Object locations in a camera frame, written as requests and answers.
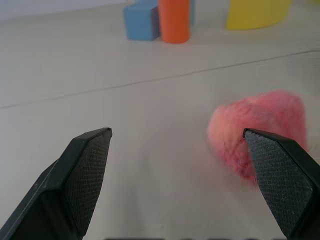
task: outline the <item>blue foam block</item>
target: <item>blue foam block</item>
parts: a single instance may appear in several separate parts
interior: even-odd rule
[[[196,11],[196,0],[189,0],[190,1],[190,25],[195,25],[195,11]]]
[[[129,40],[153,41],[160,36],[158,2],[143,0],[123,9]]]

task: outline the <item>pink fuzzy ball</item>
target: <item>pink fuzzy ball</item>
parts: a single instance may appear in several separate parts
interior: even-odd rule
[[[307,149],[305,108],[301,99],[290,92],[277,90],[219,106],[209,123],[209,141],[228,166],[254,184],[256,173],[242,136],[245,128],[294,139]]]

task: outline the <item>orange foam cylinder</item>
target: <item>orange foam cylinder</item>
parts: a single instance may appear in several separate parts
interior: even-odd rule
[[[162,40],[182,44],[190,38],[189,0],[158,0]]]

